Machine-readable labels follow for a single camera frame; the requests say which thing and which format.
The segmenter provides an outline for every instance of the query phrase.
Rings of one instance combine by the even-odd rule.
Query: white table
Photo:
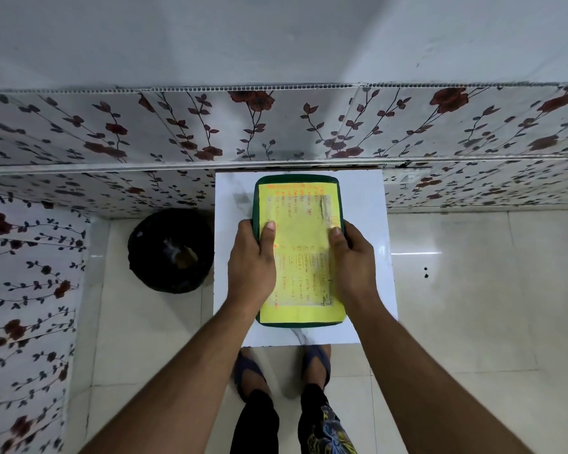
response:
[[[377,288],[383,304],[395,317],[394,274],[391,267],[389,226],[385,206],[385,188],[381,170],[294,171],[294,172],[221,172],[216,178],[215,232],[214,232],[214,305],[217,312],[227,297],[227,262],[234,245],[237,224],[252,215],[254,185],[265,175],[320,174],[339,180],[343,217],[353,223],[374,246],[377,266]],[[318,328],[300,330],[310,344],[359,343],[360,340],[349,318],[344,322]],[[275,328],[255,321],[244,339],[244,346],[298,345],[298,331]]]

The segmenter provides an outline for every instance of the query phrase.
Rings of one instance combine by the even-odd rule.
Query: leggings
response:
[[[341,421],[316,384],[305,387],[301,395],[299,443],[302,454],[356,454]],[[254,390],[235,426],[230,454],[278,452],[280,418],[269,395]]]

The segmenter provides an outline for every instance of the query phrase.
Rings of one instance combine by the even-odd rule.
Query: trash bin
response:
[[[167,209],[150,215],[128,238],[131,271],[149,288],[165,293],[195,290],[214,259],[212,231],[192,209]]]

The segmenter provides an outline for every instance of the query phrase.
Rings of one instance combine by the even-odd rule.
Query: forearm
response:
[[[364,301],[350,306],[349,317],[410,454],[530,452],[429,356],[378,295]]]
[[[82,450],[203,453],[254,314],[227,300],[179,353]]]

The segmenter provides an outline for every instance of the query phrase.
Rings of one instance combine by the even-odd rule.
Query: blue sandal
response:
[[[244,393],[242,392],[242,375],[244,374],[244,370],[247,369],[254,371],[256,374],[260,375],[265,383],[267,383],[265,376],[263,376],[263,373],[261,373],[261,368],[259,368],[257,365],[257,362],[255,362],[255,360],[251,358],[244,357],[242,355],[242,352],[238,352],[238,358],[235,359],[234,363],[234,385],[235,389],[238,391],[238,395],[240,395],[240,398],[242,398],[242,401],[244,403],[246,403],[248,397],[245,397]]]
[[[326,384],[330,381],[330,359],[321,346],[305,346],[305,355],[303,355],[303,365],[301,366],[301,379],[303,379],[305,370],[307,369],[307,366],[310,365],[310,362],[314,357],[317,357],[326,368],[326,381],[324,382],[324,388],[326,388]]]

